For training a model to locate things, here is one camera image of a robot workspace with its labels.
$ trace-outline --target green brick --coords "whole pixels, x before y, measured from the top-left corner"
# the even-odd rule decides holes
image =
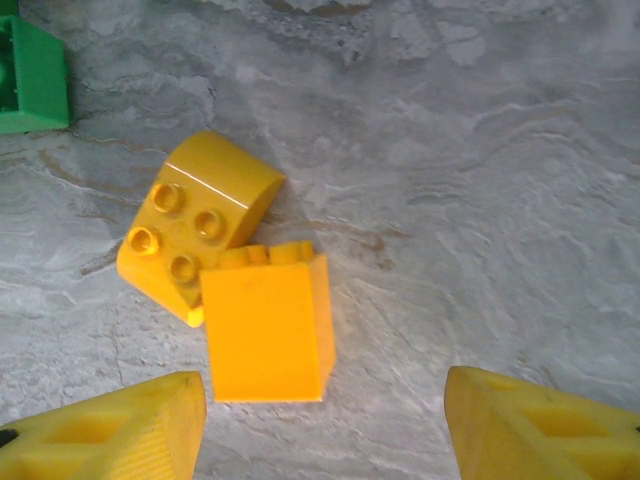
[[[67,126],[64,44],[15,15],[0,17],[0,133]]]
[[[17,14],[18,14],[17,0],[0,0],[0,16],[17,15]]]

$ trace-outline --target green duplo brick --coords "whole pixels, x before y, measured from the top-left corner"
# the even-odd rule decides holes
[[[68,126],[64,44],[15,15],[0,17],[0,133]]]
[[[0,0],[0,15],[17,15],[18,2],[16,0]]]

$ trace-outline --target gray marble floor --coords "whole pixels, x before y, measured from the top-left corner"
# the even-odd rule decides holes
[[[0,423],[208,378],[114,268],[201,129],[288,175],[256,239],[328,252],[339,361],[323,404],[210,403],[196,479],[459,478],[452,364],[640,410],[637,1],[21,4],[76,120],[0,137]]]

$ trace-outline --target stone surface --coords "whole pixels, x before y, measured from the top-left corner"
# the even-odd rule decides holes
[[[69,47],[76,121],[0,138],[0,423],[209,375],[204,332],[113,265],[205,128],[289,176],[256,240],[328,252],[339,360],[323,404],[210,404],[196,479],[458,478],[451,364],[639,410],[639,8],[24,2]]]

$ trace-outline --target yellow duplo brick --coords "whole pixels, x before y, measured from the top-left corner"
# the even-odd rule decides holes
[[[445,414],[462,480],[640,479],[640,415],[453,367]]]
[[[118,252],[120,275],[192,327],[203,322],[200,272],[244,245],[285,176],[214,132],[167,159]]]
[[[322,400],[335,363],[326,255],[311,242],[232,249],[201,283],[216,401]]]
[[[0,427],[2,480],[190,480],[206,419],[179,372]]]

